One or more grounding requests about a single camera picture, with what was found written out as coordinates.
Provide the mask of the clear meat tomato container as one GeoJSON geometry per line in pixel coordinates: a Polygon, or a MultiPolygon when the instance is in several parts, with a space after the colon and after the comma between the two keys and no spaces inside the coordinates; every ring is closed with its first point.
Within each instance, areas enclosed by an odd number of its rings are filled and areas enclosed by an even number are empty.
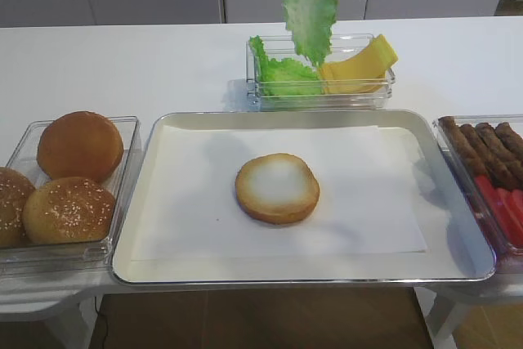
{"type": "MultiPolygon", "coordinates": [[[[508,122],[511,128],[522,137],[522,117],[520,115],[455,115],[451,117],[454,118],[454,121],[458,127],[462,126],[463,124],[471,124],[472,126],[476,126],[478,123],[489,123],[495,130],[499,123],[508,122]]],[[[473,215],[475,216],[477,223],[482,229],[485,238],[488,240],[496,253],[497,272],[501,274],[521,273],[522,248],[515,248],[506,240],[500,227],[498,226],[498,223],[495,221],[495,217],[492,211],[489,209],[489,206],[485,202],[482,194],[476,186],[476,183],[474,182],[475,177],[463,164],[463,161],[460,159],[458,153],[454,150],[454,147],[447,139],[445,131],[439,125],[438,120],[439,119],[434,121],[437,142],[440,146],[440,149],[444,153],[444,157],[447,163],[454,172],[459,186],[467,198],[467,202],[473,211],[473,215]]],[[[492,181],[490,182],[495,189],[502,188],[495,186],[492,181]]],[[[516,214],[522,220],[522,189],[507,191],[511,193],[512,206],[516,210],[516,214]]]]}

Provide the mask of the bottom bun half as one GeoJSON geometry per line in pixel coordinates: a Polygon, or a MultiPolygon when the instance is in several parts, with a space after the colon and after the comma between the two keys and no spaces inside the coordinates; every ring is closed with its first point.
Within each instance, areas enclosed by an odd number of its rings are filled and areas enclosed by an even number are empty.
{"type": "Polygon", "coordinates": [[[242,166],[235,178],[235,196],[252,219],[290,225],[312,214],[320,199],[320,185],[301,158],[268,154],[242,166]]]}

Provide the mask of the sesame bun left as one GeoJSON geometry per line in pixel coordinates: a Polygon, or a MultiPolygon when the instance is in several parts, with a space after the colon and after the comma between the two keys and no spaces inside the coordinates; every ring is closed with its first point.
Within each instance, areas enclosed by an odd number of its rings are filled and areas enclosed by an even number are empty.
{"type": "Polygon", "coordinates": [[[22,214],[25,203],[35,191],[31,181],[21,173],[1,167],[1,247],[17,247],[25,241],[22,214]]]}

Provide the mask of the green lettuce leaf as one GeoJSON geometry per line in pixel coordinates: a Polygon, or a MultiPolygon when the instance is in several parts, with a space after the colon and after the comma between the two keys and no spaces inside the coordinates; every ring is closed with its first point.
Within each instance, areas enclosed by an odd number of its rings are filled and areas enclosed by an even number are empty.
{"type": "Polygon", "coordinates": [[[283,0],[283,9],[295,52],[320,67],[330,54],[337,0],[283,0]]]}

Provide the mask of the sesame bun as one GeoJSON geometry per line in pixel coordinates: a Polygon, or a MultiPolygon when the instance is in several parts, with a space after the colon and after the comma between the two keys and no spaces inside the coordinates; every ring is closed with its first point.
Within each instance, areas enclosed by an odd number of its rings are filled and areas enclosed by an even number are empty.
{"type": "Polygon", "coordinates": [[[1,167],[1,247],[17,247],[25,241],[22,214],[25,203],[35,191],[31,181],[21,173],[1,167]]]}
{"type": "Polygon", "coordinates": [[[64,177],[28,197],[22,222],[34,244],[99,241],[109,233],[114,206],[114,196],[94,181],[64,177]]]}

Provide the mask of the green lettuce in container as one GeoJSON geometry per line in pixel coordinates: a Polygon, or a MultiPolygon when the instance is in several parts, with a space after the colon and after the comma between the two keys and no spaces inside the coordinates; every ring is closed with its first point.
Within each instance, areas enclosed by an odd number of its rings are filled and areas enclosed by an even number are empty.
{"type": "Polygon", "coordinates": [[[322,93],[320,76],[310,66],[293,58],[270,58],[259,36],[251,37],[248,45],[255,58],[257,81],[263,96],[316,96],[322,93]]]}

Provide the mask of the clear lettuce cheese container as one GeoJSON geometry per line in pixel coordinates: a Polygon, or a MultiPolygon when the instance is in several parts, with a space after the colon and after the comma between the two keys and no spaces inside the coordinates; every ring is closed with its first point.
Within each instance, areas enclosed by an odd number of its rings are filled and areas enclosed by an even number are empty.
{"type": "MultiPolygon", "coordinates": [[[[270,58],[282,60],[293,58],[304,65],[310,66],[320,76],[319,68],[314,67],[304,56],[295,52],[294,43],[289,36],[261,36],[264,42],[266,54],[270,58]]],[[[331,38],[330,54],[326,56],[324,63],[346,60],[376,38],[371,34],[339,34],[331,38]]],[[[382,80],[382,86],[374,92],[357,94],[331,95],[324,93],[324,81],[320,76],[322,93],[316,96],[263,96],[261,84],[257,81],[255,70],[255,58],[252,50],[246,43],[246,90],[248,100],[260,111],[276,110],[347,110],[347,109],[380,109],[391,98],[392,85],[396,76],[392,67],[386,72],[386,78],[382,80]]]]}

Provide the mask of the silver metal tray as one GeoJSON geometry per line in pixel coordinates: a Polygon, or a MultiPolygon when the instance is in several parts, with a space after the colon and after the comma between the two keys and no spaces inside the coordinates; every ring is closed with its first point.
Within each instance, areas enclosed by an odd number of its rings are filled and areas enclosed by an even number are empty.
{"type": "Polygon", "coordinates": [[[372,284],[489,278],[496,257],[426,120],[406,110],[159,119],[112,267],[129,284],[372,284]],[[247,216],[235,178],[287,153],[320,184],[304,221],[247,216]]]}

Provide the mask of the plain brown bun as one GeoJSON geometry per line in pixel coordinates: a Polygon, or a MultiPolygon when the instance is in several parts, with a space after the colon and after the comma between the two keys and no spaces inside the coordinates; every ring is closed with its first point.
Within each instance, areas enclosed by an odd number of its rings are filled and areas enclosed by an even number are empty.
{"type": "Polygon", "coordinates": [[[38,143],[38,165],[52,180],[86,177],[102,183],[119,166],[122,157],[123,140],[114,123],[89,111],[54,120],[38,143]]]}

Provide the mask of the white paper sheet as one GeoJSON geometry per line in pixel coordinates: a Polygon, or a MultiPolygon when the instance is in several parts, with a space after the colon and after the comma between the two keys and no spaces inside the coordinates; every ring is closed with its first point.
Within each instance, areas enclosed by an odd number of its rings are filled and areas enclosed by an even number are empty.
{"type": "Polygon", "coordinates": [[[165,126],[134,258],[269,257],[422,252],[408,174],[375,126],[189,131],[165,126]],[[248,217],[234,180],[250,159],[303,159],[320,184],[304,221],[271,226],[248,217]]]}

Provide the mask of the sesame bun right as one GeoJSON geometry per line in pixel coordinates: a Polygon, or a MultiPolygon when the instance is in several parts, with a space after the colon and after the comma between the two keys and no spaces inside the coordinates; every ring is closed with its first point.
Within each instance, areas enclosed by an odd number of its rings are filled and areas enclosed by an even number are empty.
{"type": "Polygon", "coordinates": [[[114,206],[114,196],[94,181],[64,177],[28,197],[22,222],[34,244],[99,241],[109,233],[114,206]]]}

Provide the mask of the yellow cheese slice stack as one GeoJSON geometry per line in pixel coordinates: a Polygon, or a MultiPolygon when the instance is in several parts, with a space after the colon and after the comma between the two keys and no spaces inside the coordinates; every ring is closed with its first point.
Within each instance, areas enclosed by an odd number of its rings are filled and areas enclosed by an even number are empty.
{"type": "Polygon", "coordinates": [[[398,61],[395,50],[383,34],[353,57],[324,63],[320,76],[324,93],[331,95],[374,92],[379,89],[386,72],[398,61]]]}

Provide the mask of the clear bun container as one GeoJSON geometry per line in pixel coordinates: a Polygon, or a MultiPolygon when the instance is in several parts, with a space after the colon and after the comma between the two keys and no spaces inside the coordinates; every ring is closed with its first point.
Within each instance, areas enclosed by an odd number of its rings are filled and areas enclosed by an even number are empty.
{"type": "MultiPolygon", "coordinates": [[[[103,266],[110,260],[125,220],[142,159],[139,119],[135,116],[121,116],[111,117],[110,121],[123,139],[123,157],[113,174],[103,183],[104,188],[115,197],[115,210],[108,235],[104,239],[87,243],[2,248],[2,276],[81,270],[103,266]]],[[[50,124],[50,120],[30,123],[7,161],[9,168],[28,177],[36,187],[50,181],[37,164],[38,142],[44,129],[50,124]]]]}

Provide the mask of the brown meat patty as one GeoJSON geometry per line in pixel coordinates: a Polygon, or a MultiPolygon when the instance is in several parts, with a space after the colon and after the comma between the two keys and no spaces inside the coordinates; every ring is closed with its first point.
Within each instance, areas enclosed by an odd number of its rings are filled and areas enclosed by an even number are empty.
{"type": "MultiPolygon", "coordinates": [[[[461,131],[467,138],[467,140],[470,143],[470,145],[472,146],[472,148],[480,156],[481,160],[483,161],[483,163],[487,169],[486,159],[487,159],[487,154],[489,153],[489,151],[488,151],[486,145],[484,144],[484,142],[479,137],[478,133],[476,132],[476,126],[472,126],[471,124],[463,124],[459,128],[461,129],[461,131]]],[[[493,184],[495,186],[502,187],[495,181],[495,178],[490,174],[490,171],[488,169],[487,169],[487,173],[488,174],[486,176],[493,182],[493,184]]]]}
{"type": "Polygon", "coordinates": [[[520,161],[523,160],[523,139],[515,132],[508,122],[499,123],[495,128],[498,138],[505,147],[520,161]]]}
{"type": "Polygon", "coordinates": [[[486,165],[495,181],[508,190],[522,189],[522,163],[502,143],[489,123],[478,123],[476,132],[486,145],[486,165]]]}
{"type": "Polygon", "coordinates": [[[447,139],[458,153],[467,170],[474,176],[487,175],[487,169],[477,152],[472,148],[467,138],[458,127],[454,118],[444,116],[439,118],[439,125],[445,131],[447,139]]]}

